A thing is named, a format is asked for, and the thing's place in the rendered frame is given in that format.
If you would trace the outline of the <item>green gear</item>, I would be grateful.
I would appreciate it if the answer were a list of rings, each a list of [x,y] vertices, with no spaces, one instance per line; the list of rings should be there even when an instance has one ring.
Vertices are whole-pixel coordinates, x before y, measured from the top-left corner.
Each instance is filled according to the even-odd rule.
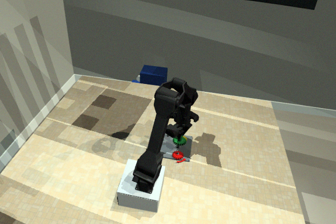
[[[177,146],[183,146],[186,144],[186,139],[182,136],[180,139],[178,139],[176,136],[175,138],[173,138],[173,143]]]

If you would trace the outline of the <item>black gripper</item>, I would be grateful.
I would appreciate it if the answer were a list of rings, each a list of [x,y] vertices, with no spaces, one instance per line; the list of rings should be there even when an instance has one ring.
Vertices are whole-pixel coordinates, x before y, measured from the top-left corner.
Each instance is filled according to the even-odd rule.
[[[192,124],[190,123],[191,119],[193,119],[196,123],[199,120],[199,116],[192,111],[190,111],[190,113],[187,115],[179,114],[178,111],[176,111],[175,114],[177,115],[175,121],[176,124],[169,124],[165,133],[171,138],[175,138],[177,136],[177,138],[180,139],[181,136],[184,136],[184,134],[192,126]]]

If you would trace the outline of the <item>red gear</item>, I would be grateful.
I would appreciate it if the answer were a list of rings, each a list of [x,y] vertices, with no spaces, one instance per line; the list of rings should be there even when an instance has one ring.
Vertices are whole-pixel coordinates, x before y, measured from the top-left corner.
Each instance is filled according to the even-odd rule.
[[[179,152],[179,155],[177,155],[178,152]],[[178,159],[180,160],[180,159],[182,159],[184,157],[183,152],[177,151],[177,150],[173,152],[172,156],[173,156],[173,158],[175,158],[177,160]]]

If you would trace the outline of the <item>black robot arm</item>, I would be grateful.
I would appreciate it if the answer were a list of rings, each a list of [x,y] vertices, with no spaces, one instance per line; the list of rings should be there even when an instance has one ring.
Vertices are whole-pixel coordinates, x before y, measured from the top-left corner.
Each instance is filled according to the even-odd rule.
[[[175,89],[171,90],[171,88]],[[185,80],[173,77],[162,83],[154,95],[156,117],[147,150],[138,159],[133,176],[139,178],[135,190],[152,194],[154,183],[160,175],[163,154],[160,152],[169,119],[176,121],[175,112],[187,115],[198,98],[195,88]],[[137,188],[137,189],[136,189]]]

